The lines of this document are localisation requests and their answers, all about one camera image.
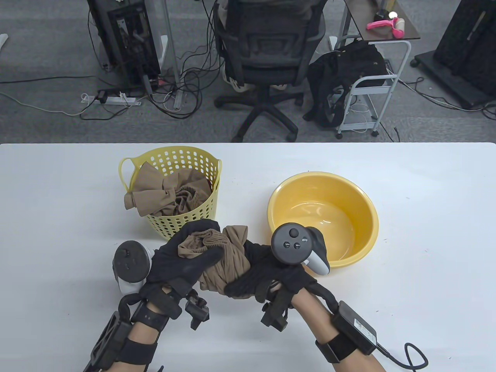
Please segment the person's right hand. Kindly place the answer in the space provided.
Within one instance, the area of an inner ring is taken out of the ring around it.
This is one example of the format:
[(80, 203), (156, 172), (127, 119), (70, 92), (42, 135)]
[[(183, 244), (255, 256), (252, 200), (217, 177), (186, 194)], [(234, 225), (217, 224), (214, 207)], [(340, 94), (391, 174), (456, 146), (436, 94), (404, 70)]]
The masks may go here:
[(224, 294), (230, 298), (255, 296), (258, 302), (263, 303), (272, 297), (269, 291), (276, 284), (281, 284), (290, 294), (296, 295), (301, 289), (317, 283), (301, 264), (287, 265), (280, 262), (268, 245), (247, 240), (243, 247), (250, 269), (225, 286)]

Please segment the person's left hand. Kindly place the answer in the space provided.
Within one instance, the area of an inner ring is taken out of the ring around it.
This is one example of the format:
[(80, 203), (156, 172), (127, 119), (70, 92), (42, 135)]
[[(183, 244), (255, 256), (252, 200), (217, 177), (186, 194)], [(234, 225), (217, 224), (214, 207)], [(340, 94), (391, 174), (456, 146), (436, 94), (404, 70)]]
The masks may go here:
[(223, 248), (211, 248), (195, 258), (182, 258), (178, 255), (178, 246), (194, 232), (203, 232), (209, 229), (220, 231), (218, 222), (210, 219), (200, 219), (186, 223), (169, 241), (155, 251), (152, 259), (151, 271), (147, 282), (142, 289), (150, 292), (150, 287), (163, 286), (163, 292), (169, 289), (172, 279), (181, 277), (190, 286), (197, 283), (204, 271), (216, 265), (224, 256)]

